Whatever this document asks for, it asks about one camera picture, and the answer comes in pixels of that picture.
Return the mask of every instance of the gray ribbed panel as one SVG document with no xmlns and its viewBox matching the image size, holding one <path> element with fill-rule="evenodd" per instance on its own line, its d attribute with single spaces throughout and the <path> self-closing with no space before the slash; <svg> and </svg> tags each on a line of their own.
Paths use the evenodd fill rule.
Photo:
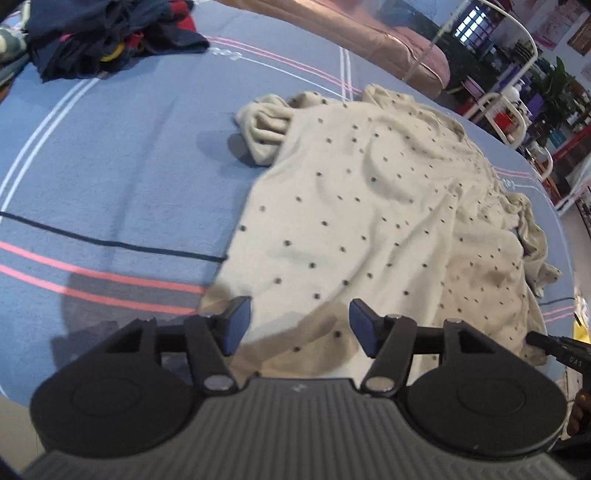
<svg viewBox="0 0 591 480">
<path fill-rule="evenodd" d="M 160 447 L 114 460 L 54 452 L 30 480 L 573 480 L 547 455 L 479 462 L 412 431 L 396 405 L 364 397 L 348 380 L 254 379 L 206 401 L 188 428 Z"/>
</svg>

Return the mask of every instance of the beige towel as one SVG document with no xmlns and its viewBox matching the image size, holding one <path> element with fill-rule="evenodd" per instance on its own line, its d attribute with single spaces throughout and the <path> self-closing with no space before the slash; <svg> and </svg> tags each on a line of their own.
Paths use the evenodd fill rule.
<svg viewBox="0 0 591 480">
<path fill-rule="evenodd" d="M 422 326 L 463 319 L 544 361 L 524 344 L 528 331 L 545 332 L 526 279 L 541 293 L 560 272 L 544 263 L 529 200 L 503 191 L 458 122 L 375 85 L 360 102 L 269 95 L 236 119 L 255 161 L 272 168 L 253 186 L 202 305 L 253 297 L 232 361 L 240 380 L 361 380 L 370 360 L 348 326 L 354 298 Z M 433 366 L 424 356 L 411 376 Z"/>
</svg>

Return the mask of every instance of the yellow object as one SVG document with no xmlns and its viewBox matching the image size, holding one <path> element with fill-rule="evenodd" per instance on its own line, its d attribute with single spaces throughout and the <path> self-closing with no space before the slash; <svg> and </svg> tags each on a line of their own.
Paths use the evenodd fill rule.
<svg viewBox="0 0 591 480">
<path fill-rule="evenodd" d="M 576 320 L 573 323 L 573 338 L 579 342 L 591 343 L 589 332 L 585 328 L 585 325 L 579 325 Z"/>
<path fill-rule="evenodd" d="M 104 57 L 101 58 L 101 61 L 115 60 L 119 55 L 121 55 L 123 53 L 124 49 L 125 49 L 125 44 L 123 42 L 121 42 L 119 45 L 117 45 L 117 47 L 113 51 L 113 53 L 111 53 L 110 55 L 105 55 Z"/>
</svg>

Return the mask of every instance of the metal screw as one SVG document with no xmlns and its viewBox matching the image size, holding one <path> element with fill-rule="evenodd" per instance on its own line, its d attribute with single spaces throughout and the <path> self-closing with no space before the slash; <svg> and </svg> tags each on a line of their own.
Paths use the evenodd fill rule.
<svg viewBox="0 0 591 480">
<path fill-rule="evenodd" d="M 372 377 L 365 382 L 365 387 L 372 392 L 389 392 L 394 385 L 394 380 L 388 377 Z"/>
<path fill-rule="evenodd" d="M 203 385 L 208 390 L 226 391 L 234 386 L 234 380 L 227 375 L 212 375 L 203 381 Z"/>
</svg>

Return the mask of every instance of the black stripe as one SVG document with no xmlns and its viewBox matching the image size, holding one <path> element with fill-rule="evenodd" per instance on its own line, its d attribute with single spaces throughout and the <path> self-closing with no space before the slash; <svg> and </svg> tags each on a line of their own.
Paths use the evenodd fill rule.
<svg viewBox="0 0 591 480">
<path fill-rule="evenodd" d="M 126 244 L 125 242 L 114 242 L 111 240 L 100 240 L 98 238 L 92 238 L 92 237 L 86 236 L 86 235 L 79 235 L 78 233 L 68 232 L 67 230 L 62 230 L 61 228 L 56 228 L 54 226 L 45 225 L 43 223 L 35 222 L 33 220 L 29 220 L 28 218 L 21 217 L 19 215 L 14 215 L 13 213 L 8 213 L 8 212 L 0 212 L 0 217 L 8 218 L 9 220 L 14 220 L 15 222 L 19 222 L 19 223 L 24 223 L 25 225 L 32 226 L 34 228 L 38 228 L 41 230 L 45 230 L 47 232 L 56 233 L 61 236 L 66 236 L 66 237 L 72 238 L 74 240 L 86 242 L 87 244 L 100 245 L 102 247 L 123 248 L 125 250 L 133 250 L 134 252 L 143 252 L 143 253 L 147 253 L 147 254 L 156 254 L 156 255 L 168 255 L 169 257 L 194 258 L 195 260 L 205 260 L 206 262 L 214 262 L 214 263 L 223 263 L 227 260 L 227 256 L 216 257 L 214 255 L 204 255 L 204 254 L 198 254 L 195 252 L 186 252 L 183 250 L 170 250 L 168 248 L 142 247 L 141 245 Z"/>
</svg>

